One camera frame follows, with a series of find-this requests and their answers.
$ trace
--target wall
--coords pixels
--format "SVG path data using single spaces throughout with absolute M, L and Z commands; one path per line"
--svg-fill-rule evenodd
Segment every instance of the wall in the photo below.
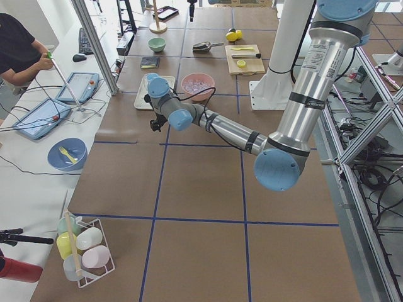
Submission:
M 0 12 L 14 16 L 35 38 L 55 47 L 77 21 L 69 0 L 1 0 Z
M 53 29 L 35 0 L 1 0 L 2 12 L 14 16 L 25 28 L 45 45 L 58 45 Z
M 56 37 L 59 40 L 62 39 L 72 24 L 78 20 L 71 2 L 66 0 L 37 1 Z

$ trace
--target person's arm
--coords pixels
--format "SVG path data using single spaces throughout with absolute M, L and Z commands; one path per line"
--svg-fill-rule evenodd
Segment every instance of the person's arm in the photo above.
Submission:
M 13 69 L 9 69 L 6 72 L 0 74 L 0 77 L 2 77 L 5 81 L 9 83 L 12 83 L 12 85 L 21 86 L 24 83 L 32 80 L 41 70 L 51 69 L 52 67 L 52 60 L 47 57 L 46 52 L 42 53 L 40 60 L 31 65 L 29 68 L 18 73 L 15 73 Z
M 37 39 L 35 39 L 31 43 L 31 45 L 33 48 L 38 50 L 39 53 L 48 53 L 48 49 L 46 48 L 46 46 L 44 44 L 40 43 Z

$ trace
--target robot label sticker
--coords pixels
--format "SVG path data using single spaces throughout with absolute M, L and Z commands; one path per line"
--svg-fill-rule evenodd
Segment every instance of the robot label sticker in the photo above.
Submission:
M 312 44 L 309 47 L 301 69 L 309 69 L 311 72 L 319 72 L 328 50 L 328 45 Z
M 345 55 L 346 51 L 335 45 L 312 44 L 301 69 L 334 81 Z

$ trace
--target brown table surface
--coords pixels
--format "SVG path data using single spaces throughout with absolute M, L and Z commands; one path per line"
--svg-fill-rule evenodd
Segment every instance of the brown table surface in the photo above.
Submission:
M 276 193 L 254 178 L 254 156 L 194 125 L 178 132 L 166 124 L 153 133 L 153 112 L 134 108 L 147 72 L 175 76 L 177 83 L 205 72 L 217 87 L 210 109 L 265 135 L 276 129 L 281 111 L 251 109 L 249 81 L 261 75 L 229 75 L 223 47 L 191 52 L 192 44 L 221 41 L 234 27 L 244 32 L 237 44 L 258 44 L 267 66 L 276 12 L 195 14 L 194 23 L 186 11 L 167 22 L 158 69 L 139 68 L 143 56 L 153 55 L 147 41 L 157 35 L 136 34 L 118 81 L 123 92 L 109 103 L 69 205 L 73 213 L 101 218 L 116 270 L 79 289 L 65 279 L 53 247 L 32 301 L 360 301 L 315 149 L 298 184 Z M 378 14 L 374 27 L 386 30 L 381 24 L 391 16 L 401 28 L 401 14 Z M 396 49 L 383 43 L 389 48 L 382 51 Z

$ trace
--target white countertop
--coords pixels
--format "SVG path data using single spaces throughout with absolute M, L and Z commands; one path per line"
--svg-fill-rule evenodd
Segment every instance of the white countertop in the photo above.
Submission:
M 59 46 L 52 54 L 64 77 L 71 72 L 97 72 L 103 78 L 94 55 L 88 55 L 87 60 L 73 62 L 72 56 L 78 51 L 78 31 L 80 24 L 75 24 L 60 41 Z M 116 46 L 118 40 L 113 32 L 106 32 L 101 38 L 106 58 L 110 67 L 119 58 Z M 37 81 L 33 81 L 29 88 L 47 85 L 62 85 L 62 79 L 56 69 L 43 70 L 37 75 Z M 57 88 L 46 88 L 50 97 L 58 93 Z M 83 140 L 90 152 L 94 142 L 94 136 L 99 128 L 102 117 L 106 111 L 110 93 L 104 80 L 100 80 L 99 89 L 90 99 L 83 104 L 84 108 L 99 111 L 101 116 L 94 115 L 93 111 L 77 111 L 72 105 L 68 120 L 62 121 L 48 135 L 38 141 L 20 135 L 16 131 L 4 131 L 12 126 L 16 117 L 21 118 L 26 111 L 21 108 L 12 110 L 0 127 L 0 156 L 17 165 L 24 171 L 33 173 L 62 174 L 62 171 L 54 169 L 47 162 L 47 154 L 50 148 L 58 141 L 77 137 Z M 17 106 L 32 109 L 42 102 L 47 95 L 42 89 L 29 90 L 18 101 Z M 81 170 L 71 173 L 79 174 Z M 34 175 L 19 171 L 12 164 L 0 159 L 0 191 L 2 194 L 3 209 L 0 212 L 0 230 L 11 228 L 23 228 L 22 235 L 55 238 L 56 228 L 60 216 L 68 205 L 79 175 Z M 5 257 L 15 260 L 44 266 L 51 245 L 40 243 L 19 242 L 17 246 L 1 244 Z M 0 279 L 0 291 L 2 301 L 22 302 L 29 301 L 37 283 L 30 284 L 19 281 Z

